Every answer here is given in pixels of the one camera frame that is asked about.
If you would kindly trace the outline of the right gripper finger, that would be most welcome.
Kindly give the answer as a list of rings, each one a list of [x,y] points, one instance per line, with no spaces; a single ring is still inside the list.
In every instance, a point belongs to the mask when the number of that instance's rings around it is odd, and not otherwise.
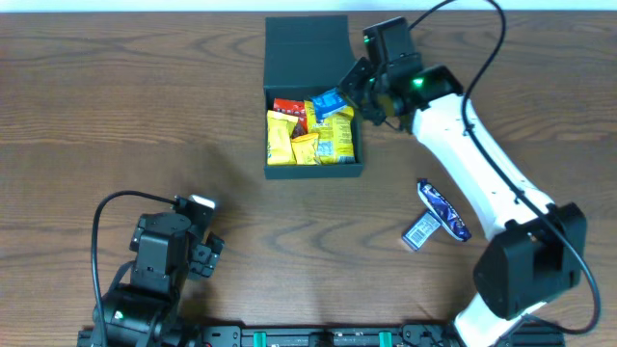
[[[354,92],[351,95],[353,108],[364,120],[371,121],[374,125],[381,125],[386,121],[386,114],[378,102],[379,93]]]
[[[341,96],[362,96],[364,87],[373,74],[374,68],[371,62],[361,57],[338,83],[338,93]]]

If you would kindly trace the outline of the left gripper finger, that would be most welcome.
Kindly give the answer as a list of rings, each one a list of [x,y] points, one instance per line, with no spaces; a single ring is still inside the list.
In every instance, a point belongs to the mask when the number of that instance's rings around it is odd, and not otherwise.
[[[209,269],[214,270],[220,260],[225,241],[216,234],[209,233],[205,241],[205,246],[209,249],[206,265]]]
[[[209,265],[211,250],[204,244],[198,244],[189,256],[189,280],[207,279],[212,275]]]

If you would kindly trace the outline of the blue cookie wrapper bar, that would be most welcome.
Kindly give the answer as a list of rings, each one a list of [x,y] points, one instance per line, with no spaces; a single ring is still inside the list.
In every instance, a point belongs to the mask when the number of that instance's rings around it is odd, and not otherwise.
[[[322,94],[311,96],[316,120],[323,122],[326,118],[342,111],[347,107],[346,101],[341,97],[336,88],[323,92]]]

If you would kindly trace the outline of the large yellow Hacks candy bag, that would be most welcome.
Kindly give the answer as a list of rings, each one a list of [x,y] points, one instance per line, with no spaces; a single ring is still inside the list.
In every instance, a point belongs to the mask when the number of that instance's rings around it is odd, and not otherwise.
[[[311,101],[305,102],[308,133],[318,134],[317,155],[323,165],[356,162],[351,121],[354,110],[346,106],[340,112],[318,122]]]

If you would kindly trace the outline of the black gift box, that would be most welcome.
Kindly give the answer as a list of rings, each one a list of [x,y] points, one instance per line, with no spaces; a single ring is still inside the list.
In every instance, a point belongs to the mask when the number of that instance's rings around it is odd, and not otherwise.
[[[277,98],[304,100],[338,84],[356,62],[345,15],[265,19],[263,91],[267,111]],[[355,161],[322,166],[264,166],[267,179],[359,177],[364,168],[362,125],[351,121]]]

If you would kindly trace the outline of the red snack packet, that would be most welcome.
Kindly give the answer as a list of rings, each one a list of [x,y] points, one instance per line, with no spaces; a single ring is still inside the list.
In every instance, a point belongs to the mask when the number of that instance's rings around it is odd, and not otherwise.
[[[308,133],[307,113],[305,102],[276,98],[274,100],[274,110],[298,118],[298,123],[292,132],[292,138],[306,135]]]

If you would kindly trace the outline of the small yellow orange snack packet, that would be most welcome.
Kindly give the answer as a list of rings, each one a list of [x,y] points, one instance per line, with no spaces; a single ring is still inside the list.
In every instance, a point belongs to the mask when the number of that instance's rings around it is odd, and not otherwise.
[[[317,154],[318,145],[318,133],[308,133],[292,139],[291,147],[296,159],[296,164],[300,166],[320,165],[321,161]]]

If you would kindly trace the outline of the yellow snack bar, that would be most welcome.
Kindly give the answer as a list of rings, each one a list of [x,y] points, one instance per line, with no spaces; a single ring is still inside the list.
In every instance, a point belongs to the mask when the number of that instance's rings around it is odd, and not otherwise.
[[[295,165],[291,135],[298,118],[276,111],[267,112],[267,164],[269,166]]]

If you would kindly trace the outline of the purple chocolate bar wrapper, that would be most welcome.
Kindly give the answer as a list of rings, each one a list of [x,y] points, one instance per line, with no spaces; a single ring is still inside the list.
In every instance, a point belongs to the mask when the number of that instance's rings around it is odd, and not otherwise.
[[[460,214],[427,179],[420,179],[416,188],[431,214],[454,239],[460,242],[471,239],[471,233]]]

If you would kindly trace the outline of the small blue card box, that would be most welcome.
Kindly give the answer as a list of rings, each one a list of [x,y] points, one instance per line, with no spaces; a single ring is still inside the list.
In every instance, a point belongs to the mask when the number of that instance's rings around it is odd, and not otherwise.
[[[430,236],[441,227],[441,223],[430,210],[426,210],[412,225],[405,231],[401,239],[414,252],[419,251]]]

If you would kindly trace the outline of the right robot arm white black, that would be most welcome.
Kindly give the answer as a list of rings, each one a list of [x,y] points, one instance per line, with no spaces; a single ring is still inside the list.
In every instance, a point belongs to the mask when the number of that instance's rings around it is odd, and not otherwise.
[[[456,316],[449,343],[494,346],[511,335],[531,343],[535,311],[587,274],[584,214],[572,203],[556,205],[521,173],[447,67],[423,66],[406,19],[367,27],[363,43],[367,54],[338,93],[366,120],[398,118],[447,170],[488,242],[473,269],[475,295]]]

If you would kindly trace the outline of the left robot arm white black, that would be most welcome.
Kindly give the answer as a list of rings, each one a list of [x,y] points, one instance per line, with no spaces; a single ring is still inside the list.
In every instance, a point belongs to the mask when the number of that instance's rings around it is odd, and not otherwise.
[[[123,196],[167,203],[170,212],[143,214],[124,263],[106,293],[101,291],[97,262],[98,228],[105,205]],[[104,198],[94,213],[91,266],[94,327],[78,335],[80,346],[202,346],[196,325],[178,320],[186,281],[211,277],[225,242],[207,229],[216,203],[192,195],[166,199],[138,191],[119,191]]]

